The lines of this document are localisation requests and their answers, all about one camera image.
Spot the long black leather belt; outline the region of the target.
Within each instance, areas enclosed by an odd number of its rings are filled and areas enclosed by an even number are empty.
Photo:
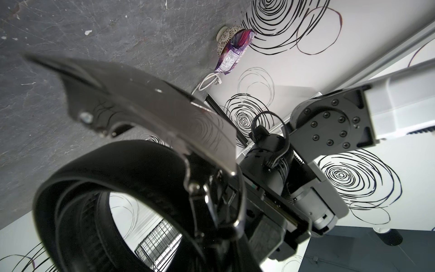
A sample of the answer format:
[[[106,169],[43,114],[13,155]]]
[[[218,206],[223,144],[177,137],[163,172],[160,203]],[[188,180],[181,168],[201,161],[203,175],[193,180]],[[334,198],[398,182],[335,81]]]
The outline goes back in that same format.
[[[114,141],[38,189],[37,233],[60,272],[147,272],[121,236],[112,193],[127,194],[181,234],[170,272],[258,272],[245,234],[247,190],[236,129],[188,92],[114,62],[26,54],[60,77],[72,119],[103,137],[140,126],[161,139]]]

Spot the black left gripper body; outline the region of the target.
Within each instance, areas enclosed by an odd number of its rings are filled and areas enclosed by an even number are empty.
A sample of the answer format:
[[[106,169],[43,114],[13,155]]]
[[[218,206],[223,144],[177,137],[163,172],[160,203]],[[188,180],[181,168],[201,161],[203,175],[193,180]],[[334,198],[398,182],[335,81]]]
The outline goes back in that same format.
[[[331,231],[349,208],[315,162],[288,150],[274,168],[265,166],[283,148],[282,136],[264,136],[240,163],[248,190],[245,233],[256,261],[283,261],[299,244]]]

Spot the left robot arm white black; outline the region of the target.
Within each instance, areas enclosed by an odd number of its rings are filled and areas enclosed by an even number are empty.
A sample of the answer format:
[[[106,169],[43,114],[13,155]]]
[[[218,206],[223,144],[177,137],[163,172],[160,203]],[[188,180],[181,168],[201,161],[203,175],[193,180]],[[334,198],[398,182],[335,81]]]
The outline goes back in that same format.
[[[434,60],[302,102],[280,135],[253,120],[253,147],[240,166],[251,183],[246,231],[255,260],[290,257],[348,215],[343,196],[314,162],[318,157],[434,128]]]

